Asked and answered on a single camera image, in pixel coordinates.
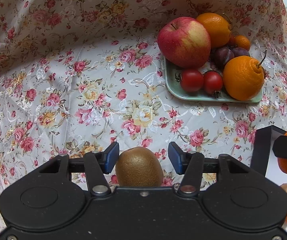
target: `apple stem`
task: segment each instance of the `apple stem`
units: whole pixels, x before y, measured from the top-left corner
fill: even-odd
[[[174,26],[173,26],[173,24],[172,24],[172,23],[170,23],[170,25],[171,25],[175,30],[177,29],[176,27],[174,27]]]
[[[264,57],[263,57],[262,61],[257,65],[257,68],[259,68],[259,66],[263,63],[266,56],[267,56],[267,50],[264,52]]]

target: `plum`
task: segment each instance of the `plum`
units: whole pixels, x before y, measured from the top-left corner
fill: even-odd
[[[229,60],[235,56],[227,46],[217,48],[213,54],[213,60],[218,68],[223,69]]]
[[[247,51],[244,48],[234,48],[232,51],[233,51],[233,54],[235,55],[235,57],[239,57],[239,56],[249,56],[250,57],[249,51]]]

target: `fruit tray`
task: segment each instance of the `fruit tray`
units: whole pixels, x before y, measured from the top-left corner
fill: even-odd
[[[206,94],[202,89],[195,93],[187,93],[184,91],[179,83],[179,74],[181,74],[182,68],[176,66],[175,64],[171,63],[164,57],[164,66],[165,66],[165,83],[167,85],[168,90],[171,94],[175,97],[183,99],[183,100],[190,100],[190,101],[215,101],[215,102],[241,102],[241,103],[259,103],[262,99],[262,90],[249,101],[239,101],[231,96],[229,96],[226,91],[223,89],[221,94],[218,98],[214,98],[208,94]],[[208,67],[203,67],[200,69],[201,73],[204,73]]]

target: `screw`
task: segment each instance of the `screw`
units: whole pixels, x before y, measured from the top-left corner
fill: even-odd
[[[180,187],[180,191],[183,193],[191,194],[196,192],[196,188],[192,185],[184,185]]]
[[[142,192],[140,192],[140,195],[143,196],[143,197],[146,197],[146,196],[149,195],[149,192],[147,192],[147,191],[142,191]]]
[[[97,194],[104,194],[108,191],[108,187],[105,185],[96,185],[92,188],[92,191]]]

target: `tablecloth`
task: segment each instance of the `tablecloth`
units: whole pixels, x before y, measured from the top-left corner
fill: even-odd
[[[253,57],[268,50],[260,103],[182,101],[167,90],[158,31],[202,12],[225,13]],[[114,141],[121,151],[148,147],[163,185],[178,186],[170,141],[249,165],[256,130],[272,124],[287,130],[282,0],[0,0],[0,194],[58,154],[82,157]],[[117,185],[114,171],[106,179]],[[83,173],[73,181],[86,188]],[[214,181],[204,174],[201,187]]]

